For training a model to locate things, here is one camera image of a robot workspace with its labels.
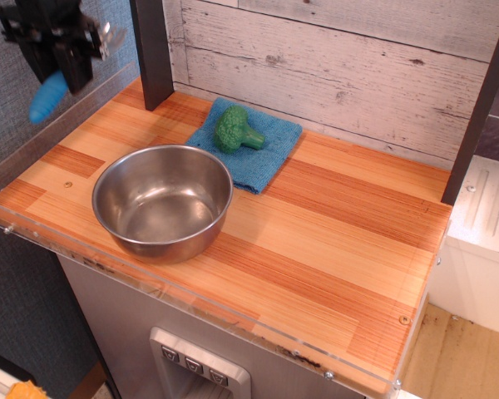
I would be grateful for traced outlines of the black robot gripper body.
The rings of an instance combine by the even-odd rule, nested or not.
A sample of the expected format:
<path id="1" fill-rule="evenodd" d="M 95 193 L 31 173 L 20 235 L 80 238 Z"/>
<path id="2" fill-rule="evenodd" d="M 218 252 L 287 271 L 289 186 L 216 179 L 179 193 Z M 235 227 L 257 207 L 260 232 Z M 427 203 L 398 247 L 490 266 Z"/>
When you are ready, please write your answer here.
<path id="1" fill-rule="evenodd" d="M 52 58 L 63 45 L 81 56 L 109 55 L 101 24 L 81 10 L 79 1 L 15 1 L 0 5 L 2 34 L 28 60 Z"/>

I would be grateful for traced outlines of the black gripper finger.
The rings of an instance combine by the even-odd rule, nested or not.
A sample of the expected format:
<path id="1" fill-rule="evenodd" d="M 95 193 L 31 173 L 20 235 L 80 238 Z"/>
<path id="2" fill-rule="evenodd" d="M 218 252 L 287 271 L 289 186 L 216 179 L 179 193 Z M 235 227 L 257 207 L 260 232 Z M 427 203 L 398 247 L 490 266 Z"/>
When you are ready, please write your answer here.
<path id="1" fill-rule="evenodd" d="M 77 94 L 93 78 L 91 58 L 67 43 L 56 44 L 52 51 L 69 91 Z"/>
<path id="2" fill-rule="evenodd" d="M 43 83 L 58 70 L 57 60 L 49 44 L 21 39 L 19 46 L 24 58 L 40 83 Z"/>

